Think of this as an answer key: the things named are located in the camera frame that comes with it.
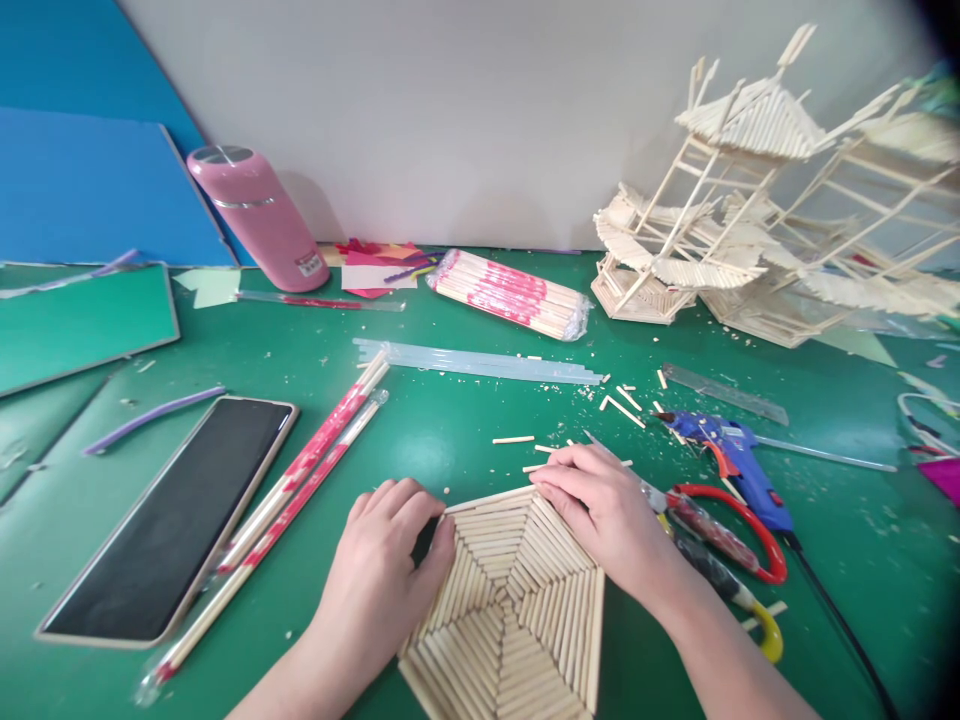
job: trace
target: pink water bottle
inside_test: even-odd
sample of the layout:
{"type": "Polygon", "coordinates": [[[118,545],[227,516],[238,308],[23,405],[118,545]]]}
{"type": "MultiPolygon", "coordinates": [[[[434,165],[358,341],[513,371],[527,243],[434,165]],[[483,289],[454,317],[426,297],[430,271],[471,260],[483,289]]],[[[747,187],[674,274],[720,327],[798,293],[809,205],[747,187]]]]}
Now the pink water bottle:
{"type": "Polygon", "coordinates": [[[187,167],[270,282],[308,292],[327,281],[330,269],[263,155],[211,145],[190,153],[187,167]]]}

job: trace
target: glue gun cord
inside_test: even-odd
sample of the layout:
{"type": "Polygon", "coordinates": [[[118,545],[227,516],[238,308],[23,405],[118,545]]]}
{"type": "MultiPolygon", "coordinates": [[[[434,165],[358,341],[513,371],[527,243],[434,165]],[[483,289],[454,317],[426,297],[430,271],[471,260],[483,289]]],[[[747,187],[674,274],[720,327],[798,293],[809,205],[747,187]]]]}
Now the glue gun cord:
{"type": "Polygon", "coordinates": [[[870,680],[873,682],[874,688],[876,688],[877,695],[880,696],[880,703],[883,705],[883,710],[886,713],[887,718],[889,718],[889,720],[899,720],[900,715],[897,712],[897,706],[894,705],[893,698],[890,697],[890,693],[887,692],[887,688],[880,679],[880,675],[877,673],[873,663],[870,662],[870,658],[867,656],[867,651],[863,649],[860,641],[857,640],[857,636],[854,635],[853,629],[847,624],[846,618],[843,617],[843,613],[840,612],[840,608],[838,608],[833,602],[833,598],[830,597],[830,593],[827,592],[827,589],[820,582],[820,578],[817,577],[816,572],[814,572],[813,567],[811,567],[810,563],[807,561],[807,556],[804,554],[803,548],[800,546],[796,536],[793,535],[793,533],[790,533],[789,535],[785,533],[785,540],[787,541],[787,545],[793,548],[793,550],[797,553],[797,558],[800,560],[800,564],[803,565],[803,569],[809,576],[810,581],[817,589],[817,592],[820,593],[820,596],[823,598],[824,602],[827,603],[830,611],[833,613],[834,617],[836,617],[837,622],[840,623],[840,627],[846,634],[850,644],[853,645],[853,649],[860,657],[860,662],[862,662],[863,666],[866,668],[867,674],[870,676],[870,680]]]}

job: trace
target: metal ruler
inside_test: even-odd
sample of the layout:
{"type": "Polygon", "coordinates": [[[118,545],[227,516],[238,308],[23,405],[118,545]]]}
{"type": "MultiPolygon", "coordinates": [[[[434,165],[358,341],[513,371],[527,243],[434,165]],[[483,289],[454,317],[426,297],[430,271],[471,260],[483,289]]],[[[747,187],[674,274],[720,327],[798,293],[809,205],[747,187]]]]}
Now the metal ruler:
{"type": "Polygon", "coordinates": [[[703,375],[697,375],[694,372],[677,367],[672,363],[663,364],[663,375],[676,383],[686,385],[688,388],[696,390],[701,395],[708,395],[717,400],[723,400],[723,402],[736,405],[742,410],[747,410],[760,417],[778,422],[781,425],[790,424],[786,410],[776,403],[764,400],[757,395],[751,395],[750,393],[743,392],[743,390],[737,390],[729,385],[719,383],[716,380],[705,378],[703,375]]]}

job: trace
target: smartphone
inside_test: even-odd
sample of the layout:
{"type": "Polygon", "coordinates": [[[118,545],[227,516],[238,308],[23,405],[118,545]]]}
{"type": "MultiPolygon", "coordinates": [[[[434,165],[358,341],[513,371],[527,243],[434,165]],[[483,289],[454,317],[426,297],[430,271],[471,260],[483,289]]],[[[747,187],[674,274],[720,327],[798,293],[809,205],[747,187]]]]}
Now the smartphone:
{"type": "Polygon", "coordinates": [[[36,632],[139,649],[167,639],[296,420],[290,403],[224,395],[177,448],[36,632]]]}

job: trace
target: black phone screen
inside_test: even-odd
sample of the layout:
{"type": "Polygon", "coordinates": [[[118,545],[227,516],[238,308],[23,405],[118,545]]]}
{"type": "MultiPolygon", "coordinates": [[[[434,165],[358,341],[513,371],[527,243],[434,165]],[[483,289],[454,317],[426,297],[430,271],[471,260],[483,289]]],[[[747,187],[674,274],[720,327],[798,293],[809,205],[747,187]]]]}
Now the black phone screen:
{"type": "Polygon", "coordinates": [[[159,638],[293,412],[218,400],[40,632],[159,638]]]}

